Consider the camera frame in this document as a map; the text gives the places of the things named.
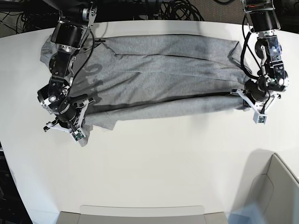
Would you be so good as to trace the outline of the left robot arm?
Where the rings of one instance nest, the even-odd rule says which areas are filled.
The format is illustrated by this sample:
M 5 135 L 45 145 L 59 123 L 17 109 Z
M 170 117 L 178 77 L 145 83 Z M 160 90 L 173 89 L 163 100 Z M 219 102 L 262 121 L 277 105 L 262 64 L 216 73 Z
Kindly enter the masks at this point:
M 254 121 L 265 123 L 267 111 L 281 93 L 289 86 L 289 77 L 282 61 L 282 47 L 275 34 L 280 23 L 271 0 L 243 0 L 244 18 L 249 18 L 249 32 L 245 36 L 241 52 L 241 69 L 249 80 L 244 89 L 233 89 L 231 94 L 243 99 L 245 107 L 254 111 Z M 251 34 L 257 34 L 256 56 L 261 60 L 257 75 L 252 75 L 245 67 L 245 52 L 249 48 Z

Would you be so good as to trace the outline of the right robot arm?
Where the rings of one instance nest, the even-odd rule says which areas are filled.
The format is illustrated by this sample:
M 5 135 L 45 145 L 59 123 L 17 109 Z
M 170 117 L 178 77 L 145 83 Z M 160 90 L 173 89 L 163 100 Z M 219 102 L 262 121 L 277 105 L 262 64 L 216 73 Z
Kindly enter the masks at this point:
M 48 5 L 59 11 L 58 24 L 51 36 L 51 42 L 58 51 L 50 59 L 49 83 L 37 92 L 37 98 L 44 109 L 56 116 L 44 131 L 60 127 L 63 130 L 81 134 L 84 110 L 72 102 L 69 94 L 78 73 L 72 70 L 77 54 L 92 33 L 97 14 L 95 0 L 48 0 Z

